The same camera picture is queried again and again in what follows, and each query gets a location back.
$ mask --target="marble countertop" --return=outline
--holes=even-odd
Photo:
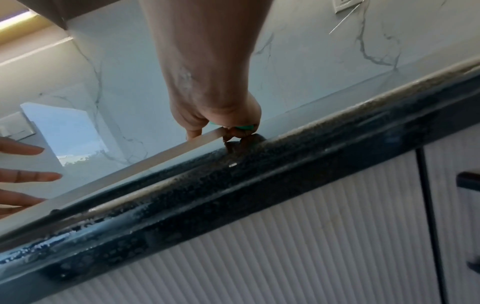
[[[479,75],[477,58],[320,120],[321,100],[304,105],[7,233],[0,292],[34,281],[41,298],[474,125]]]

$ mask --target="wall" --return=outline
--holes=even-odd
[[[366,0],[331,32],[349,12],[335,15],[330,0],[276,0],[250,65],[263,126],[313,101],[329,115],[475,55],[479,8],[474,0]],[[136,0],[69,28],[73,41],[0,64],[0,116],[26,102],[84,111],[107,146],[99,151],[106,165],[70,168],[77,186],[87,182],[80,172],[97,179],[185,140]]]

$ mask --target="cabinet door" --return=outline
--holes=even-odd
[[[480,168],[480,125],[426,146],[425,156],[449,303],[477,304],[480,275],[467,262],[480,255],[480,196],[457,188],[456,176]]]
[[[415,154],[252,214],[40,303],[72,299],[438,304]]]

